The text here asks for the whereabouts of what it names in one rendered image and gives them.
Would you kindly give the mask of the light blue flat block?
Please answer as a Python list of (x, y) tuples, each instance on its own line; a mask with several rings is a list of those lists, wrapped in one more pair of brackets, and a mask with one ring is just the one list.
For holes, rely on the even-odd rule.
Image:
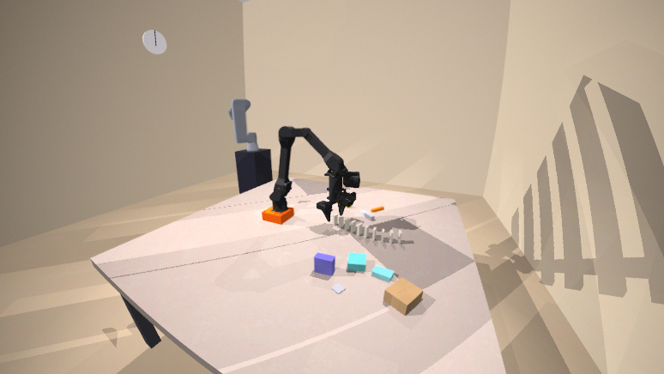
[(371, 271), (371, 275), (379, 277), (380, 279), (385, 281), (390, 281), (394, 275), (394, 272), (395, 272), (394, 270), (388, 270), (384, 267), (381, 266), (378, 267), (376, 265), (376, 267)]
[(349, 252), (347, 270), (363, 272), (366, 268), (366, 254)]

